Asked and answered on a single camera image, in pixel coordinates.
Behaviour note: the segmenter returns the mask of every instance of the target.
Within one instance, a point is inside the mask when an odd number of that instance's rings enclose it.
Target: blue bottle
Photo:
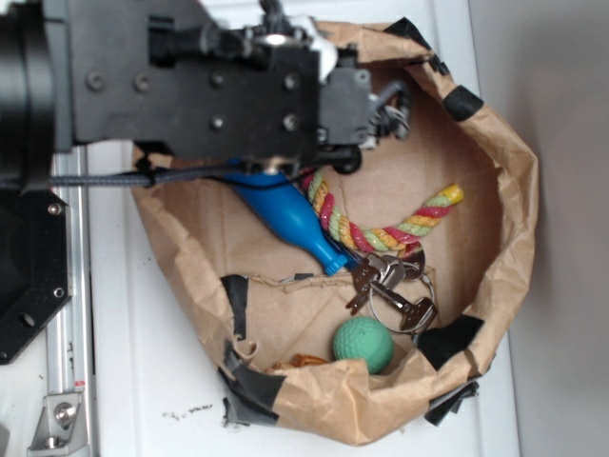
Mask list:
[[[272,189],[232,188],[277,236],[288,243],[313,254],[324,266],[328,276],[336,273],[348,259],[342,252],[328,243],[313,208],[298,190],[287,182],[281,173],[275,175],[240,173],[226,178],[252,186],[272,186]]]

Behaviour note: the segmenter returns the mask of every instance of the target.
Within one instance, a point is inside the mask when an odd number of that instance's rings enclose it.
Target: rope toy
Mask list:
[[[418,211],[397,226],[361,228],[349,221],[336,205],[320,170],[303,180],[303,191],[322,228],[332,239],[349,249],[362,252],[396,250],[400,252],[400,257],[406,256],[409,245],[418,244],[463,199],[463,190],[455,184],[428,199]]]

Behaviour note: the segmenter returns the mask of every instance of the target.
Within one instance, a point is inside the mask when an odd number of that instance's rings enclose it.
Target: brown paper bag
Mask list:
[[[529,286],[538,162],[493,110],[453,81],[407,21],[391,33],[320,28],[339,45],[358,44],[375,89],[395,78],[413,89],[406,141],[383,139],[353,175],[324,171],[349,219],[393,225],[453,183],[464,190],[464,201],[422,239],[439,308],[432,329],[415,344],[395,335],[393,360],[379,375],[369,375],[362,360],[268,374],[297,353],[332,360],[332,336],[350,317],[350,274],[324,276],[225,185],[199,180],[134,196],[157,261],[226,381],[228,419],[361,445],[425,414],[447,392],[462,394],[488,370]],[[298,273],[307,274],[294,279]]]

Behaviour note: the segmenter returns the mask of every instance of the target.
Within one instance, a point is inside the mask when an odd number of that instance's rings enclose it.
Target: green ball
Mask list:
[[[385,368],[393,355],[389,330],[379,321],[363,316],[342,324],[334,334],[332,347],[337,360],[364,359],[370,374]]]

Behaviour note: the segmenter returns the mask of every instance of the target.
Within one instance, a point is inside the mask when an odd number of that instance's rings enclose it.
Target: black metal bracket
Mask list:
[[[49,191],[0,192],[0,365],[69,299],[66,209]]]

